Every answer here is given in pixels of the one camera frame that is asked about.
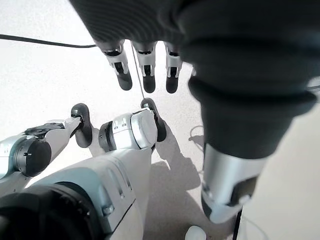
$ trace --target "black cable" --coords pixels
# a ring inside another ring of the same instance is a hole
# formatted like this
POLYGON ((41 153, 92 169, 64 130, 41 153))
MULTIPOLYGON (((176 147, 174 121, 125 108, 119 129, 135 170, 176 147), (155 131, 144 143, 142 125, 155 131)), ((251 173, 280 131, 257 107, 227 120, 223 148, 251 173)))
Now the black cable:
POLYGON ((139 75, 139 71, 138 71, 138 64, 137 64, 137 60, 136 60, 134 45, 132 44, 132 42, 131 42, 131 50, 132 50, 134 64, 135 64, 135 71, 138 76, 138 80, 139 80, 139 84, 140 84, 141 94, 142 94, 143 99, 145 99, 145 95, 144 95, 144 91, 142 90, 141 79, 140 79, 140 75, 139 75))
POLYGON ((89 49, 89 48, 94 48, 97 46, 97 45, 73 45, 73 44, 66 44, 66 43, 61 43, 61 42, 44 41, 44 40, 33 39, 33 38, 28 38, 28 37, 12 36, 12 35, 5 35, 5 34, 0 34, 0 39, 18 41, 18 42, 34 43, 34 44, 60 46, 60 47, 67 47, 67 48, 76 48, 76 49, 89 49))
POLYGON ((241 221, 241 215, 242 215, 242 209, 241 209, 241 211, 239 211, 238 214, 236 215, 236 220, 235 220, 235 224, 234 224, 234 230, 233 230, 232 240, 237 240, 238 232, 239 232, 239 227, 240 227, 240 221, 241 221))

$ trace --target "robotic finger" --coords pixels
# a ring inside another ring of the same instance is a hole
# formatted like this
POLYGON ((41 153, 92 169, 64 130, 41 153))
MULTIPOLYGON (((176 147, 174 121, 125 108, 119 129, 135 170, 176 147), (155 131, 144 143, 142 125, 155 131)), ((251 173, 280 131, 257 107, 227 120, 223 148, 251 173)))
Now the robotic finger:
POLYGON ((128 68, 128 59, 124 49, 124 40, 108 43, 95 41, 113 67, 120 87, 128 91, 132 88, 132 79, 128 68))
POLYGON ((169 42, 164 42, 166 52, 166 91, 174 94, 178 89, 178 78, 182 68, 179 48, 169 42))
POLYGON ((62 152, 73 135, 80 147, 91 144, 88 107, 77 104, 71 115, 0 141, 0 196, 23 189, 62 152))
POLYGON ((153 93, 156 89, 156 44, 156 41, 147 43, 132 41, 143 76, 143 88, 147 93, 153 93))

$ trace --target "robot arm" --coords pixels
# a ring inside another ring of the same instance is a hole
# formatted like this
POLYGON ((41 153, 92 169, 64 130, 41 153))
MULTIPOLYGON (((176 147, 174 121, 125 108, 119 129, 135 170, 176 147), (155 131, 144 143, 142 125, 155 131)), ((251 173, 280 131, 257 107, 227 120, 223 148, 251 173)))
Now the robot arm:
POLYGON ((155 143, 167 135, 155 103, 145 98, 138 112, 103 124, 97 141, 87 106, 75 105, 71 115, 1 142, 6 155, 0 163, 7 164, 0 179, 1 239, 12 237, 12 228, 23 233, 23 239, 142 239, 151 155, 155 143), (73 135, 80 147, 100 148, 104 153, 24 189, 73 135), (99 146, 92 146, 93 140, 99 146), (29 221, 22 223, 21 216, 29 221))
MULTIPOLYGON (((168 53, 176 52, 167 54, 168 78, 178 76, 180 57, 193 65, 189 88, 204 127, 203 210, 214 223, 236 215, 293 118, 316 102, 306 87, 320 75, 319 3, 70 2, 96 42, 129 39, 139 51, 137 45, 164 41, 168 53)), ((147 56, 140 56, 141 67, 147 56)))

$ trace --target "black fingertip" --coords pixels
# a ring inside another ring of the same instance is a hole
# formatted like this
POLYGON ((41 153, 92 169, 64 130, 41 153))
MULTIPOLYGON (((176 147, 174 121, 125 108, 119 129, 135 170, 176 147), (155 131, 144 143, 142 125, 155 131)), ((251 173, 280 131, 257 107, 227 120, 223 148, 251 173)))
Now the black fingertip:
POLYGON ((89 147, 93 139, 89 108, 84 103, 78 103, 72 107, 71 117, 81 117, 81 125, 74 133, 76 143, 80 148, 89 147))
POLYGON ((160 117, 158 109, 156 107, 155 102, 151 98, 144 98, 141 102, 141 108, 148 107, 151 110, 153 110, 155 114, 155 125, 157 129, 157 142, 162 142, 166 139, 167 137, 167 130, 166 130, 166 125, 165 121, 160 117))
POLYGON ((168 93, 174 94, 178 89, 178 78, 174 76, 167 77, 165 88, 168 93))
POLYGON ((143 77, 143 88, 144 90, 151 94, 156 89, 156 80, 155 76, 144 76, 143 77))
POLYGON ((117 75, 117 78, 119 85, 123 90, 128 91, 132 88, 132 79, 130 72, 128 72, 127 74, 120 73, 119 75, 117 75))

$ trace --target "thin wire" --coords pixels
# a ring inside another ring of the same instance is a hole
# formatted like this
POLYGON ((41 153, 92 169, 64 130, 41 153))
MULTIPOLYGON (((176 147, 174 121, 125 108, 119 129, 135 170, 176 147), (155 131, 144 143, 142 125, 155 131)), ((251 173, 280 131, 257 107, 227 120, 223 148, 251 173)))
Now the thin wire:
POLYGON ((0 34, 0 39, 10 40, 10 41, 18 41, 18 42, 25 42, 25 43, 34 43, 34 44, 43 44, 43 45, 67 47, 67 48, 76 48, 76 49, 89 49, 89 48, 96 47, 96 45, 74 45, 74 44, 67 44, 67 43, 54 42, 54 41, 44 41, 44 40, 28 38, 28 37, 22 37, 22 36, 6 35, 6 34, 0 34))
POLYGON ((134 46, 132 45, 132 42, 131 42, 130 44, 131 44, 131 50, 132 50, 132 54, 133 54, 133 59, 134 59, 136 74, 137 74, 138 79, 139 79, 140 90, 141 90, 143 99, 145 99, 145 95, 144 95, 144 91, 143 91, 143 89, 142 89, 141 79, 140 79, 140 75, 139 75, 139 71, 138 71, 138 65, 137 65, 137 60, 136 60, 136 55, 135 55, 134 46))
POLYGON ((236 215, 232 240, 237 240, 239 227, 240 227, 240 221, 241 221, 241 215, 242 215, 242 209, 236 215))
POLYGON ((243 239, 248 240, 247 223, 249 223, 261 233, 261 235, 263 236, 263 240, 269 240, 269 236, 266 234, 266 232, 261 227, 259 227, 256 223, 246 218, 245 216, 242 216, 241 218, 242 218, 242 224, 244 226, 244 227, 241 226, 241 229, 243 229, 243 235, 244 235, 243 239))

